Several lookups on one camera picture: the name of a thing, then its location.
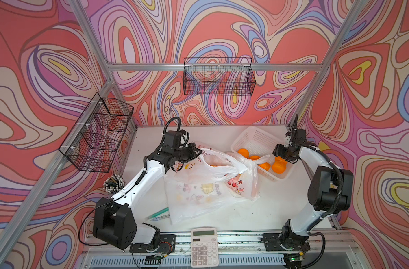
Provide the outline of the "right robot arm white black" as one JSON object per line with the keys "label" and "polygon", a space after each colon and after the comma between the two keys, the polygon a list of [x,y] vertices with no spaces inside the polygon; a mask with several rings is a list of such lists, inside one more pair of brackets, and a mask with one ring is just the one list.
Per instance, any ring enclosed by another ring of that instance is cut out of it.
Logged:
{"label": "right robot arm white black", "polygon": [[314,172],[307,191],[308,203],[285,223],[278,237],[283,248],[293,249],[304,244],[323,219],[349,209],[354,175],[337,166],[307,140],[305,130],[296,127],[286,133],[285,142],[276,145],[273,154],[292,164],[301,160]]}

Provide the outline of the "orange fruit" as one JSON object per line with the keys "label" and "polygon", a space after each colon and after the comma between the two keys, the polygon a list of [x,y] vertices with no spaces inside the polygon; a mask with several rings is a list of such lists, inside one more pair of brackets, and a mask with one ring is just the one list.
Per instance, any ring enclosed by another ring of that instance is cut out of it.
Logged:
{"label": "orange fruit", "polygon": [[244,158],[247,158],[247,159],[249,158],[249,151],[247,149],[239,149],[237,153],[239,153]]}
{"label": "orange fruit", "polygon": [[258,166],[264,169],[265,171],[269,171],[271,168],[271,164],[269,163],[262,163],[262,164],[259,164]]}
{"label": "orange fruit", "polygon": [[271,169],[274,173],[282,174],[285,172],[287,161],[281,157],[276,157],[275,162],[272,164]]}

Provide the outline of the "cup of pens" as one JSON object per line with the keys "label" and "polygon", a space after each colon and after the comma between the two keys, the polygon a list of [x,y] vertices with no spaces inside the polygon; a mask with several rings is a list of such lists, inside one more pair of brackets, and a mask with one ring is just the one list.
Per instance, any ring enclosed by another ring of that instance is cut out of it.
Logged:
{"label": "cup of pens", "polygon": [[110,194],[116,194],[121,189],[125,187],[126,183],[121,175],[113,174],[111,177],[105,180],[102,185],[102,188],[105,192]]}

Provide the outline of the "green pen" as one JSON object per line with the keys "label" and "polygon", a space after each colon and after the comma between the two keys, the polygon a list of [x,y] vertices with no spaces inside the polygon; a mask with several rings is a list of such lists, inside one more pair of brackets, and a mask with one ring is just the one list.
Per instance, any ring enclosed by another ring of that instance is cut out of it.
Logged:
{"label": "green pen", "polygon": [[156,213],[151,214],[150,216],[146,217],[148,221],[159,221],[162,219],[167,219],[170,217],[169,208],[166,207]]}

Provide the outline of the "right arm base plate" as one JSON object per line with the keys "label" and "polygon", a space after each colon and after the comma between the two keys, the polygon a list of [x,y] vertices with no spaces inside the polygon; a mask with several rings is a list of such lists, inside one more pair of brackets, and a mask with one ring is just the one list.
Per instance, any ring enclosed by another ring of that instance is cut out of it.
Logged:
{"label": "right arm base plate", "polygon": [[307,236],[281,235],[280,233],[262,234],[260,240],[264,243],[265,249],[271,251],[288,252],[308,252],[311,247]]}

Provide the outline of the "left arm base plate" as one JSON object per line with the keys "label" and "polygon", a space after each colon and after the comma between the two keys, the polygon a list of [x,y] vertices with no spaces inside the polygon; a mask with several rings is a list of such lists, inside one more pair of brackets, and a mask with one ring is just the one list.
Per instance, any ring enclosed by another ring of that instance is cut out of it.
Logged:
{"label": "left arm base plate", "polygon": [[175,234],[158,234],[149,244],[134,243],[130,246],[130,253],[145,254],[170,254],[175,251],[176,235]]}

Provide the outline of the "orange fruit bottom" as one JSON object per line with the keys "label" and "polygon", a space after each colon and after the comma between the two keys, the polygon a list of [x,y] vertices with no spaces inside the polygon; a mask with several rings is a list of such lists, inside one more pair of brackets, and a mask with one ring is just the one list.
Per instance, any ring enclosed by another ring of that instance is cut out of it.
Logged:
{"label": "orange fruit bottom", "polygon": [[269,163],[262,163],[262,164],[259,164],[258,166],[264,169],[265,171],[269,171],[271,168],[271,164]]}

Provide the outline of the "clear plastic bag bottom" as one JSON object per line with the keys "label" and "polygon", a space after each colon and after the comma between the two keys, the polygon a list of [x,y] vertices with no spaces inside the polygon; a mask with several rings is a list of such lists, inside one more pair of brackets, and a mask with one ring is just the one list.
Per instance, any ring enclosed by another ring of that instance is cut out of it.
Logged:
{"label": "clear plastic bag bottom", "polygon": [[232,173],[218,177],[214,173],[190,173],[182,170],[164,178],[165,193],[171,223],[179,224],[217,209],[248,201],[237,191],[240,175]]}

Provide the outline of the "printed white plastic bag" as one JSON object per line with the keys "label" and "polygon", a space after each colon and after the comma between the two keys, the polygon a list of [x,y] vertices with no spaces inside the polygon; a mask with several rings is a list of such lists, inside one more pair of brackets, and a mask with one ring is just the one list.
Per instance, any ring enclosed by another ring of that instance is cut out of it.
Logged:
{"label": "printed white plastic bag", "polygon": [[271,161],[271,156],[264,155],[257,160],[251,160],[239,153],[228,152],[228,155],[245,165],[247,170],[238,174],[234,178],[226,180],[226,186],[231,190],[234,197],[242,197],[255,201],[259,198],[258,165],[269,163]]}

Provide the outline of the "white plastic fruit basket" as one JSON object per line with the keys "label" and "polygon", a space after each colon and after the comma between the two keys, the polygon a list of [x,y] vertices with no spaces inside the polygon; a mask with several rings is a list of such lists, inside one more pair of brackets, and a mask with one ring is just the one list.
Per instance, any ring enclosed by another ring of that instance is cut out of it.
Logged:
{"label": "white plastic fruit basket", "polygon": [[[271,155],[270,164],[275,162],[275,157],[272,152],[277,144],[282,144],[282,139],[273,136],[272,134],[250,126],[246,128],[231,144],[230,150],[238,152],[240,149],[246,149],[250,155],[263,157]],[[258,173],[271,181],[288,179],[293,172],[293,164],[287,163],[286,170],[283,173],[275,173],[271,168],[269,171],[258,167]]]}

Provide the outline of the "white desk calculator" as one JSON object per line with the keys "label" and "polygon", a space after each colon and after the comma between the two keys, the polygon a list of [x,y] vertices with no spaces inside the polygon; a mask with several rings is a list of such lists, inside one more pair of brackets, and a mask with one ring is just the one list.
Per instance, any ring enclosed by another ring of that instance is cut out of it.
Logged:
{"label": "white desk calculator", "polygon": [[219,266],[218,233],[216,228],[191,230],[191,267],[205,269]]}

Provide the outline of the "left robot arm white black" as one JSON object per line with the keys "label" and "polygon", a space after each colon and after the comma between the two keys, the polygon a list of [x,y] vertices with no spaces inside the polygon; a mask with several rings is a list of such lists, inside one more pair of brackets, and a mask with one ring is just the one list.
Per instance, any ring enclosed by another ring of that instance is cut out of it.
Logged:
{"label": "left robot arm white black", "polygon": [[202,154],[194,142],[189,142],[185,130],[165,131],[159,146],[144,157],[141,171],[111,198],[101,198],[95,207],[93,236],[121,250],[133,244],[160,244],[160,230],[151,224],[137,224],[133,211],[150,188],[176,163],[186,164]]}

